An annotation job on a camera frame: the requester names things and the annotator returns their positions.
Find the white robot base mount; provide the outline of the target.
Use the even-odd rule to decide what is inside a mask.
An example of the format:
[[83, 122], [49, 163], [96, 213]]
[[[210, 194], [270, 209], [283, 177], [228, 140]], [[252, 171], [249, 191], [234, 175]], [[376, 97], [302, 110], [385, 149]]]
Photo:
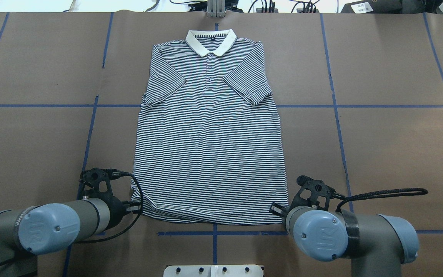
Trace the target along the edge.
[[264, 277], [262, 266], [255, 264], [167, 266], [164, 277]]

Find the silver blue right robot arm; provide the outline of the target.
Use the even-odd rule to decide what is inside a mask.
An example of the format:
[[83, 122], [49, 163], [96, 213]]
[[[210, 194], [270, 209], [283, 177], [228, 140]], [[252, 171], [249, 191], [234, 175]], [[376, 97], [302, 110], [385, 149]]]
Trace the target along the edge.
[[322, 180], [301, 175], [299, 191], [287, 207], [272, 203], [269, 212], [306, 256], [321, 262], [349, 259], [353, 277], [400, 277], [401, 267], [417, 259], [420, 240], [406, 219], [356, 214], [343, 209], [358, 200], [422, 196], [424, 188], [380, 190], [346, 197]]

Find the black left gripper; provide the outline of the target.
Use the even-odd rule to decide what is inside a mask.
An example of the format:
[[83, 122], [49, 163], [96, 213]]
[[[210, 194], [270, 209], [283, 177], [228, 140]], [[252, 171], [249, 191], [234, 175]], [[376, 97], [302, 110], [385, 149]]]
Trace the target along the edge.
[[[119, 200], [113, 195], [111, 181], [122, 177], [130, 177], [133, 188], [139, 192], [138, 200]], [[143, 192], [137, 178], [130, 172], [118, 169], [92, 168], [80, 173], [79, 198], [87, 200], [99, 199], [108, 209], [108, 223], [106, 227], [116, 227], [122, 219], [131, 212], [143, 213]]]

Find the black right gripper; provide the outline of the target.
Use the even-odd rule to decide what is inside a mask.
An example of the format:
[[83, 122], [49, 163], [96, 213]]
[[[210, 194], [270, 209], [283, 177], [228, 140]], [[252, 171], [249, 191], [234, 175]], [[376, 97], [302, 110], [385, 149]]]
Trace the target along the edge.
[[291, 204], [287, 207], [273, 202], [269, 212], [275, 216], [287, 216], [289, 212], [297, 207], [310, 207], [318, 210], [329, 210], [330, 201], [336, 198], [336, 190], [327, 186], [322, 180], [301, 175], [297, 177], [299, 191], [294, 196]]

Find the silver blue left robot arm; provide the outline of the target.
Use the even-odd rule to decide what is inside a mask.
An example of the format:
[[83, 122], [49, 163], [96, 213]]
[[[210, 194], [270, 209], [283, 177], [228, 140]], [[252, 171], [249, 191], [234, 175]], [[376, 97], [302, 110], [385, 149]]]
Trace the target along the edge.
[[[139, 200], [119, 200], [111, 181], [132, 179]], [[117, 169], [81, 172], [78, 199], [0, 211], [0, 277], [35, 277], [38, 257], [72, 244], [105, 242], [93, 236], [116, 227], [127, 214], [143, 212], [143, 192], [137, 178]]]

